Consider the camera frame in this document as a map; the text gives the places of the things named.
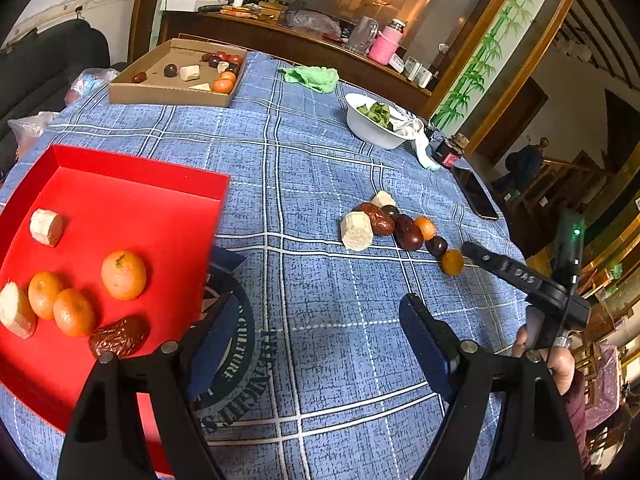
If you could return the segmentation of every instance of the green leafy vegetable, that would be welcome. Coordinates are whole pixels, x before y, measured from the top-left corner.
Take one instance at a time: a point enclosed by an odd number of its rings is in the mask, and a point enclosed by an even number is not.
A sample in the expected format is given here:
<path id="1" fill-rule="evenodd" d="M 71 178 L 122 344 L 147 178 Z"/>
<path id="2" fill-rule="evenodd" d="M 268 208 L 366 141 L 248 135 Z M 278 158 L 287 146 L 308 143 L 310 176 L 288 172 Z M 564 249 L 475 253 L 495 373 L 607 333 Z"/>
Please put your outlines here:
<path id="1" fill-rule="evenodd" d="M 389 105 L 383 103 L 373 103 L 371 108 L 367 108 L 367 105 L 358 106 L 356 108 L 361 114 L 366 115 L 373 122 L 386 128 L 389 131 L 393 131 L 393 125 L 389 121 Z"/>

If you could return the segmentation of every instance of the pink thermos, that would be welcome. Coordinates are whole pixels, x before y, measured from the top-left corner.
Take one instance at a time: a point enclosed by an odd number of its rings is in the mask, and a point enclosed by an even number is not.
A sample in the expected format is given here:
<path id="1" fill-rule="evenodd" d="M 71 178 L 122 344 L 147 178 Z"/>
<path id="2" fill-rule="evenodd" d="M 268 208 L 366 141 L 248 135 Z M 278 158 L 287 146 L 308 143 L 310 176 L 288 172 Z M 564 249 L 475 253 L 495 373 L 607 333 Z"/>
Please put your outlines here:
<path id="1" fill-rule="evenodd" d="M 378 33 L 376 41 L 369 50 L 369 58 L 380 65 L 389 64 L 389 60 L 398 49 L 403 33 L 404 23 L 395 18 L 392 19 L 385 30 Z"/>

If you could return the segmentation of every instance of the blue tablecloth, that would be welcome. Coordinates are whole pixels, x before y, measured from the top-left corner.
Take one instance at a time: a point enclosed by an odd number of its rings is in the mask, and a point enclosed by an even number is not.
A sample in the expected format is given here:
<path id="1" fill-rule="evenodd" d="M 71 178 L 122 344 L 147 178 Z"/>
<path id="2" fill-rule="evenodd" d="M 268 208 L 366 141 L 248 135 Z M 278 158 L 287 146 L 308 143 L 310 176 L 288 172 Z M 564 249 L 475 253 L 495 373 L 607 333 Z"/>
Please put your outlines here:
<path id="1" fill-rule="evenodd" d="M 229 108 L 111 105 L 106 88 L 77 102 L 12 170 L 0 203 L 54 142 L 231 175 L 216 243 L 246 257 L 235 277 L 252 308 L 241 313 L 225 387 L 196 406 L 216 459 L 230 479 L 405 480 L 446 407 L 398 323 L 400 298 L 415 292 L 460 338 L 505 351 L 524 322 L 524 296 L 468 261 L 446 276 L 428 252 L 407 253 L 392 237 L 350 252 L 340 218 L 385 189 L 403 212 L 433 219 L 451 248 L 471 239 L 522 256 L 502 215 L 473 215 L 447 171 L 350 132 L 344 95 L 360 89 L 317 94 L 284 83 L 284 62 L 251 53 L 246 63 Z M 498 412 L 492 398 L 469 478 L 481 477 Z M 54 478 L 63 435 L 4 388 L 0 416 L 34 468 Z"/>

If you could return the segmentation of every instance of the green towel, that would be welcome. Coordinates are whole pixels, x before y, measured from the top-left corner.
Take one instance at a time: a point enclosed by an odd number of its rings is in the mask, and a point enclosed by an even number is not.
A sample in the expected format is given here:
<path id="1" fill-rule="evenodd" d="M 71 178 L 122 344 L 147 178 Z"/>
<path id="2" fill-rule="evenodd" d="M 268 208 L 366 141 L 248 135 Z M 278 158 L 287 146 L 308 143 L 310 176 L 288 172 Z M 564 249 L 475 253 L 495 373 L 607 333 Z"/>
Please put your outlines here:
<path id="1" fill-rule="evenodd" d="M 340 77 L 335 68 L 325 66 L 299 66 L 297 68 L 279 68 L 287 83 L 300 83 L 315 92 L 328 94 L 333 92 Z"/>

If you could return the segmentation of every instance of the wooden door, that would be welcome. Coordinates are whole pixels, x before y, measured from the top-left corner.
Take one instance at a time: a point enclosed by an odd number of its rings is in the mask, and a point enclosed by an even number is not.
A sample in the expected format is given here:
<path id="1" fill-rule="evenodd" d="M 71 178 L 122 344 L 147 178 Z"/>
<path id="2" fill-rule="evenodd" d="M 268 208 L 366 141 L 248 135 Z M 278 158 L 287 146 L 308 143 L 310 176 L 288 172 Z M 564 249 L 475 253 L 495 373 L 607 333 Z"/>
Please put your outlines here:
<path id="1" fill-rule="evenodd" d="M 478 152 L 494 166 L 533 120 L 548 96 L 532 77 L 528 78 L 494 127 L 480 142 Z"/>

